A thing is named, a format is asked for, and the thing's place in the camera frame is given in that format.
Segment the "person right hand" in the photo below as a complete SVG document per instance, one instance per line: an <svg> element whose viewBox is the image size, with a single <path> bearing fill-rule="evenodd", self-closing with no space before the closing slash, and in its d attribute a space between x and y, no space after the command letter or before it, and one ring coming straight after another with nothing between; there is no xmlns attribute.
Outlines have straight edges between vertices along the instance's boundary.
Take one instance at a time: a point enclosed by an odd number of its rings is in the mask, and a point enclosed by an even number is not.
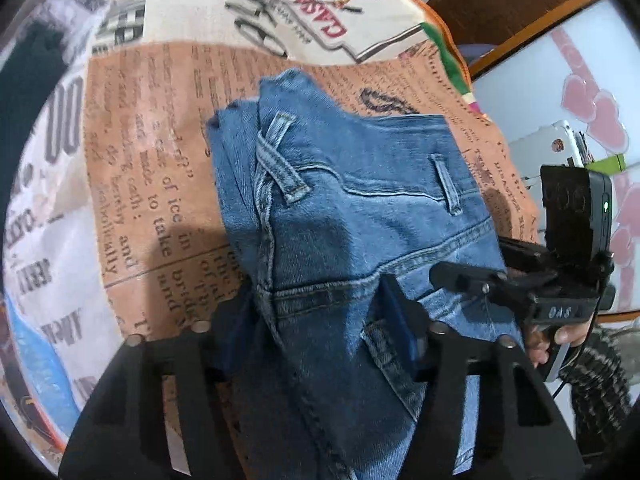
<svg viewBox="0 0 640 480"><path fill-rule="evenodd" d="M537 325L522 324L525 350L530 362L534 367L546 364L551 344L580 346L588 337L589 326L590 322L563 326L556 330L553 338L550 338L548 330L542 330Z"/></svg>

